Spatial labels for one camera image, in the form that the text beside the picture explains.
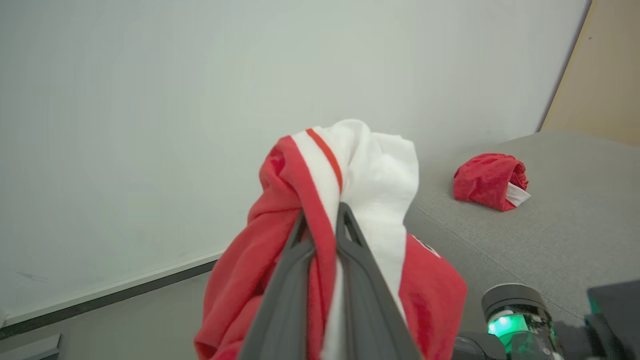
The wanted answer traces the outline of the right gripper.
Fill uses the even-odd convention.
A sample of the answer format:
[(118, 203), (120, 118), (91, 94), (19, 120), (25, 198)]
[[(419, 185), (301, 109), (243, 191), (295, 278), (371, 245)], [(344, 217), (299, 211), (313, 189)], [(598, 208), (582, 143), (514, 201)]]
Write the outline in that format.
[(481, 308), (486, 330), (459, 333), (452, 360), (588, 360), (585, 328), (555, 321), (528, 285), (496, 285)]

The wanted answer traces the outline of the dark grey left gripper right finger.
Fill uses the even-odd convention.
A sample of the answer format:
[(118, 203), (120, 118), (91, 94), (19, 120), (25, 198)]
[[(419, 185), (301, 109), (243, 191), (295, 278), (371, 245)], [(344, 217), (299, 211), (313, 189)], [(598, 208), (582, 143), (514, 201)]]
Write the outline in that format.
[(348, 360), (423, 360), (364, 233), (339, 203), (336, 250), (343, 268)]

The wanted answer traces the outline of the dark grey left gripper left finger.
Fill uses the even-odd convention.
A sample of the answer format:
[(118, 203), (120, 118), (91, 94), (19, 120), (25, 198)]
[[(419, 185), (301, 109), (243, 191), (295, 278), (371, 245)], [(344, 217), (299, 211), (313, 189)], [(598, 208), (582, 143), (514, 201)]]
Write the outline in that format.
[(309, 272), (315, 254), (306, 214), (301, 210), (238, 360), (307, 360)]

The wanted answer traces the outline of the plain red garment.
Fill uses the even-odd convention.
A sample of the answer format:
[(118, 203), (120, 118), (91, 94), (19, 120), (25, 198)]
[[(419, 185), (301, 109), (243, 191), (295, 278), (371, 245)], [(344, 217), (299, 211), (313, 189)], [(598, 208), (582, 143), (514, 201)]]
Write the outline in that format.
[(452, 190), (458, 201), (507, 212), (531, 198), (525, 164), (505, 153), (482, 153), (462, 164)]

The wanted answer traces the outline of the red and white striped garment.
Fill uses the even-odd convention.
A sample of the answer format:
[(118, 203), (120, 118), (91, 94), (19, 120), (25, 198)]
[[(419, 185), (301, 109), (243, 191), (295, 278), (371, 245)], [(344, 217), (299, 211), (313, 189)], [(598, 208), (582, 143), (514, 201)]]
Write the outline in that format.
[(259, 172), (263, 192), (215, 264), (194, 338), (199, 360), (236, 360), (301, 211), (317, 246), (310, 267), (309, 360), (346, 360), (339, 203), (349, 205), (423, 360), (450, 360), (467, 286), (404, 219), (419, 186), (414, 144), (359, 120), (282, 137)]

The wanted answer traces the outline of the grey fabric sofa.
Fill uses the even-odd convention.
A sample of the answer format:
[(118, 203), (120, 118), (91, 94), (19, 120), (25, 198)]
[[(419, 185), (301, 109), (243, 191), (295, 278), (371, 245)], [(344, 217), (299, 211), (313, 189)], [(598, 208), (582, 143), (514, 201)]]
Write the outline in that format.
[[(530, 199), (500, 212), (453, 196), (455, 171), (485, 153), (522, 161)], [(505, 283), (544, 297), (579, 325), (591, 287), (640, 279), (640, 147), (562, 130), (450, 152), (420, 164), (407, 230), (467, 284), (459, 330), (486, 329), (482, 296)]]

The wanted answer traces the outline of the black skirting strip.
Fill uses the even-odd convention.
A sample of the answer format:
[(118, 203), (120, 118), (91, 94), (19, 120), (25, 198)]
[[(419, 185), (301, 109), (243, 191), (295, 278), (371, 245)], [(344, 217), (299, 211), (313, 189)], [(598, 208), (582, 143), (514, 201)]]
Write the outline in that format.
[(101, 296), (93, 300), (83, 301), (82, 303), (21, 321), (14, 325), (3, 326), (0, 328), (0, 341), (16, 337), (17, 335), (37, 330), (57, 322), (65, 321), (105, 306), (114, 305), (115, 303), (128, 300), (135, 296), (141, 296), (142, 294), (162, 289), (163, 287), (167, 287), (181, 281), (189, 280), (195, 276), (212, 271), (216, 262), (217, 260), (212, 260), (202, 265), (195, 266), (194, 268), (185, 269), (172, 275), (163, 276), (162, 278), (149, 281), (141, 285), (135, 285), (134, 287)]

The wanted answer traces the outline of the white wall panel trim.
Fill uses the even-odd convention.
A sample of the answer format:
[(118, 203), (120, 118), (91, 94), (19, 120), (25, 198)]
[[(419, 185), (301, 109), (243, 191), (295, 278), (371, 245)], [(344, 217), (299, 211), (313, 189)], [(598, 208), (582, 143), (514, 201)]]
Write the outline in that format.
[(21, 310), (15, 313), (7, 313), (2, 325), (0, 325), (0, 328), (13, 326), (36, 317), (70, 308), (71, 306), (80, 305), (82, 303), (96, 300), (100, 297), (132, 289), (134, 287), (150, 283), (151, 281), (160, 280), (167, 276), (173, 276), (179, 272), (189, 271), (190, 269), (194, 269), (201, 265), (210, 264), (219, 260), (222, 253), (224, 253), (223, 250), (214, 251), (213, 253), (202, 255), (191, 260), (185, 260), (181, 263), (167, 266), (162, 269), (156, 269), (155, 271), (148, 272), (144, 275), (133, 276), (132, 278), (109, 285), (103, 285), (102, 287), (92, 289), (90, 291), (80, 292), (80, 294), (69, 296), (62, 300), (49, 301), (44, 305), (39, 305), (30, 309)]

